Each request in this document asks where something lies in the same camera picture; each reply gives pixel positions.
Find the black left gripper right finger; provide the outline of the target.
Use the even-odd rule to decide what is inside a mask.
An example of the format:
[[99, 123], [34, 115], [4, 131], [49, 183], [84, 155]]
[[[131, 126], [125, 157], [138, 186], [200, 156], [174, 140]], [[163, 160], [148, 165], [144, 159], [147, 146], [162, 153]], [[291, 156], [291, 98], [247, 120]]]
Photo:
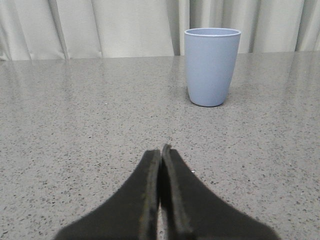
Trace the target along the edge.
[[233, 208], [210, 191], [177, 150], [162, 150], [161, 205], [170, 240], [278, 240], [267, 225]]

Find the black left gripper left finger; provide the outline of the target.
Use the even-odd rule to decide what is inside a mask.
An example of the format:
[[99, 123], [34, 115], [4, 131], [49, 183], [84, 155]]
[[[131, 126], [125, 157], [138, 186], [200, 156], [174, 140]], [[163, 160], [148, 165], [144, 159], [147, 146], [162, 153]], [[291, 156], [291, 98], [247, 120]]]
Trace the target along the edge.
[[159, 150], [147, 150], [121, 188], [94, 211], [64, 227], [57, 240], [155, 240]]

